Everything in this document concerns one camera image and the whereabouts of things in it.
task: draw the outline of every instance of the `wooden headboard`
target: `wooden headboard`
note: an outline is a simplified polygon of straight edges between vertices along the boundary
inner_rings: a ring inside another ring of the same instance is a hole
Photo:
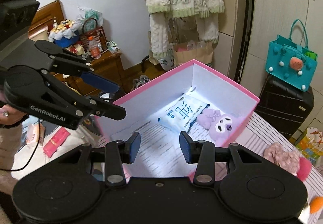
[[[28,36],[33,37],[44,30],[50,31],[53,28],[54,17],[58,24],[65,19],[59,0],[37,10],[28,30]]]

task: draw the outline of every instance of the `orange ball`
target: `orange ball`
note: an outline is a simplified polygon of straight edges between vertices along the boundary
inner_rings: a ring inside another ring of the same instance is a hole
[[[311,214],[318,212],[321,209],[321,207],[323,207],[323,197],[315,197],[314,199],[312,199],[309,206],[311,208]]]
[[[296,71],[300,71],[303,68],[303,65],[303,61],[295,56],[290,59],[289,66]]]

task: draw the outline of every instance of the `sneaker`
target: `sneaker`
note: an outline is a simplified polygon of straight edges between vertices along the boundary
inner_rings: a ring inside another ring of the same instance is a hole
[[[147,82],[149,82],[149,81],[150,81],[150,78],[149,78],[149,77],[147,77],[146,75],[141,75],[141,76],[140,76],[140,80],[141,80],[144,84],[146,84]]]
[[[135,78],[133,81],[132,81],[132,84],[133,84],[133,87],[131,89],[131,91],[139,88],[140,86],[142,86],[143,84],[145,84],[141,79],[137,79]]]

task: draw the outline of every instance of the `blue and white package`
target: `blue and white package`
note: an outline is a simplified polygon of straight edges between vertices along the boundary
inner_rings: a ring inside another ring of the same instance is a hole
[[[188,132],[197,116],[208,106],[209,104],[183,94],[174,106],[166,110],[166,115],[159,118],[158,122],[174,132]]]

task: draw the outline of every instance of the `blue bowl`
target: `blue bowl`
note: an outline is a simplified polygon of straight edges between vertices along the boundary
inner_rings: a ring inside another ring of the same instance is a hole
[[[76,30],[74,33],[75,33],[75,35],[72,36],[71,39],[67,39],[65,37],[62,37],[62,39],[60,39],[60,40],[54,39],[54,43],[58,46],[63,47],[63,48],[69,47],[69,46],[75,44],[80,39],[79,31]]]

